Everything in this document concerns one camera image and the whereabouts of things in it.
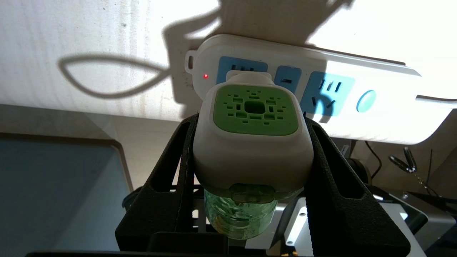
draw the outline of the cable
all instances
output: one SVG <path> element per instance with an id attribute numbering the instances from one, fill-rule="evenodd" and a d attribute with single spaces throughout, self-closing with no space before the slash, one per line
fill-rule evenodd
<path id="1" fill-rule="evenodd" d="M 379 156 L 373 151 L 373 149 L 370 147 L 370 145 L 368 144 L 368 141 L 365 141 L 365 144 L 368 146 L 368 149 L 370 149 L 370 151 L 374 155 L 374 157 L 376 157 L 377 161 L 379 161 L 379 166 L 378 166 L 378 168 L 376 169 L 376 171 L 372 175 L 372 179 L 374 179 L 376 174 L 381 170 L 381 167 L 383 166 L 383 162 L 381 161 Z"/>
<path id="2" fill-rule="evenodd" d="M 439 195 L 435 190 L 433 190 L 433 188 L 431 188 L 428 184 L 429 180 L 430 180 L 430 170 L 431 170 L 431 156 L 432 156 L 432 153 L 433 153 L 433 149 L 430 149 L 430 161 L 429 161 L 429 171 L 427 173 L 427 181 L 425 182 L 425 189 L 427 190 L 427 193 L 429 195 L 432 195 L 429 191 L 429 189 L 437 196 L 437 197 L 442 197 L 441 195 Z"/>
<path id="3" fill-rule="evenodd" d="M 431 155 L 432 155 L 432 153 L 433 153 L 433 149 L 430 149 L 429 172 L 428 172 L 428 174 L 427 174 L 427 181 L 425 182 L 425 183 L 426 183 L 426 185 L 427 185 L 427 188 L 426 188 L 426 190 L 427 190 L 427 193 L 428 193 L 429 195 L 431 195 L 431 193 L 430 193 L 430 191 L 429 191 L 428 181 L 430 180 L 430 170 L 431 170 Z"/>

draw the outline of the power switch button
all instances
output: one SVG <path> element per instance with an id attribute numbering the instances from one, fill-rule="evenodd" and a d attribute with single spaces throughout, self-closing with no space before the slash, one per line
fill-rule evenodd
<path id="1" fill-rule="evenodd" d="M 374 90 L 370 90 L 365 92 L 357 102 L 357 111 L 358 112 L 366 112 L 368 111 L 374 104 L 376 100 L 376 92 Z"/>

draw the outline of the electrical outlet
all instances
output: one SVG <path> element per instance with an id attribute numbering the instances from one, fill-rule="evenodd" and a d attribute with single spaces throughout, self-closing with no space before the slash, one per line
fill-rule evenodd
<path id="1" fill-rule="evenodd" d="M 354 83 L 354 78 L 315 71 L 309 77 L 300 107 L 303 112 L 338 116 Z"/>
<path id="2" fill-rule="evenodd" d="M 225 82 L 227 72 L 230 70 L 247 70 L 266 72 L 268 65 L 263 62 L 251 61 L 246 59 L 222 56 L 219 59 L 218 76 L 216 84 Z"/>
<path id="3" fill-rule="evenodd" d="M 290 92 L 295 93 L 301 75 L 302 70 L 300 68 L 281 65 L 276 70 L 274 82 L 275 85 L 282 86 Z"/>

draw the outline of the white power strip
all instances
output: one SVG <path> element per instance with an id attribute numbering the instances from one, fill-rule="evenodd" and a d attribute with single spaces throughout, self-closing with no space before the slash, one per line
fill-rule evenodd
<path id="1" fill-rule="evenodd" d="M 223 57 L 229 60 L 223 63 Z M 292 92 L 307 117 L 322 122 L 330 136 L 415 144 L 430 136 L 443 120 L 442 114 L 424 121 L 424 112 L 433 110 L 430 104 L 415 100 L 422 78 L 412 68 L 224 34 L 209 38 L 198 50 L 186 54 L 185 69 L 193 75 L 193 85 L 201 99 L 221 80 L 218 71 L 221 68 L 225 73 L 230 61 L 234 61 L 237 70 L 238 64 L 249 70 L 249 62 L 253 61 L 254 69 L 266 68 L 254 71 L 270 73 L 277 85 L 295 83 Z M 282 72 L 284 67 L 290 72 Z"/>

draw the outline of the electric mosquito repellent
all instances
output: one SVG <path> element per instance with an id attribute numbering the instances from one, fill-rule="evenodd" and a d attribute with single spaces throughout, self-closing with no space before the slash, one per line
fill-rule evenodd
<path id="1" fill-rule="evenodd" d="M 271 75 L 232 70 L 206 94 L 193 142 L 196 176 L 211 194 L 270 203 L 301 189 L 313 146 L 300 105 Z"/>

